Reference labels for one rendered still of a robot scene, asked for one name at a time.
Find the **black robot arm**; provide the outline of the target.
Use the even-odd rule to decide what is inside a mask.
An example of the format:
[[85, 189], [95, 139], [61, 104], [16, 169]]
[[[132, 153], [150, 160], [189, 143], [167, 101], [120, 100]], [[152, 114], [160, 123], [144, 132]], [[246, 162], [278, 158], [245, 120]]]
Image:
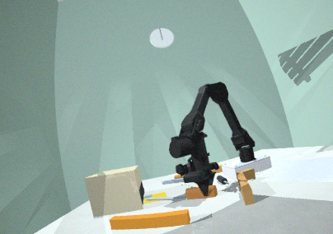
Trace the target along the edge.
[[[228, 100], [227, 87], [223, 82], [208, 83], [199, 88], [191, 112], [181, 122], [179, 136], [171, 138], [170, 154], [174, 158], [180, 158], [206, 151], [204, 138], [208, 137], [208, 135], [201, 131], [204, 129], [204, 111], [209, 98], [221, 107], [227, 124], [232, 130], [231, 140], [236, 150], [240, 152], [241, 162], [256, 160], [253, 152], [255, 141], [238, 122], [237, 116]], [[180, 174], [181, 177], [193, 172], [193, 162], [190, 159], [187, 161], [188, 163], [185, 165], [179, 164], [176, 166], [176, 174]]]

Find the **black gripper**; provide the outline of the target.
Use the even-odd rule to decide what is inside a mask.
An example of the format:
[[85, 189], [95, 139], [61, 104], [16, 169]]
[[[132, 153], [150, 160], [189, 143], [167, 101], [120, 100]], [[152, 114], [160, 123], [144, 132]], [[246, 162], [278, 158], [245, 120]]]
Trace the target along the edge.
[[211, 170], [219, 169], [219, 165], [216, 162], [209, 163], [210, 154], [207, 151], [190, 154], [189, 158], [193, 162], [193, 172], [189, 172], [183, 176], [185, 183], [196, 183], [204, 196], [208, 196], [209, 185], [213, 185], [213, 180], [216, 174]]

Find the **cream box-shaped cabinet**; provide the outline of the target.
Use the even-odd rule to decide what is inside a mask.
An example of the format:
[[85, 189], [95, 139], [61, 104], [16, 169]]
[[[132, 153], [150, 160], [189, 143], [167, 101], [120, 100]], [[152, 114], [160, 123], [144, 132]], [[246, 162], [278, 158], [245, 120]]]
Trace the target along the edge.
[[142, 210], [146, 201], [138, 166], [103, 171], [84, 178], [93, 217]]

